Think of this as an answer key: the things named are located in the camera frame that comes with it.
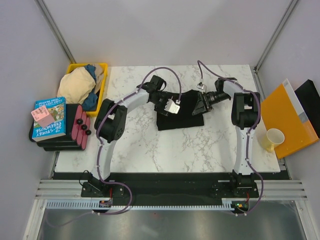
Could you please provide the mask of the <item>black t shirt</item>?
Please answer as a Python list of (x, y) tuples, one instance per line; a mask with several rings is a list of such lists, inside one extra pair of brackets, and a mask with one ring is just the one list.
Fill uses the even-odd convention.
[(177, 114), (168, 113), (167, 116), (157, 113), (156, 126), (158, 131), (202, 127), (205, 125), (202, 113), (192, 115), (198, 102), (198, 93), (196, 90), (189, 90), (182, 93), (180, 99), (180, 110)]

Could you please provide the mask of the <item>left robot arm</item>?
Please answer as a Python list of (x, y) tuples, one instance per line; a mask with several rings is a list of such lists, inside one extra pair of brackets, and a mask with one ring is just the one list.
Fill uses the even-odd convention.
[(177, 98), (170, 96), (162, 90), (165, 84), (162, 78), (154, 75), (149, 82), (138, 85), (133, 92), (118, 101), (105, 99), (102, 102), (94, 123), (99, 142), (94, 177), (98, 180), (92, 185), (92, 191), (99, 197), (106, 196), (110, 191), (110, 185), (105, 180), (111, 174), (114, 148), (124, 134), (127, 114), (147, 103), (153, 103), (155, 110), (165, 116), (179, 112), (182, 93), (179, 92)]

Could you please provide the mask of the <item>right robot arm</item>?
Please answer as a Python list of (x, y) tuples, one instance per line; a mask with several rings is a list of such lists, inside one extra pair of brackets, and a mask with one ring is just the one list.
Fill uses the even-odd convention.
[(232, 100), (231, 122), (236, 130), (236, 160), (232, 170), (229, 191), (235, 197), (242, 196), (247, 189), (255, 188), (252, 166), (253, 141), (257, 125), (260, 123), (260, 94), (245, 90), (236, 78), (219, 77), (216, 91), (199, 92), (192, 115), (204, 114), (213, 105)]

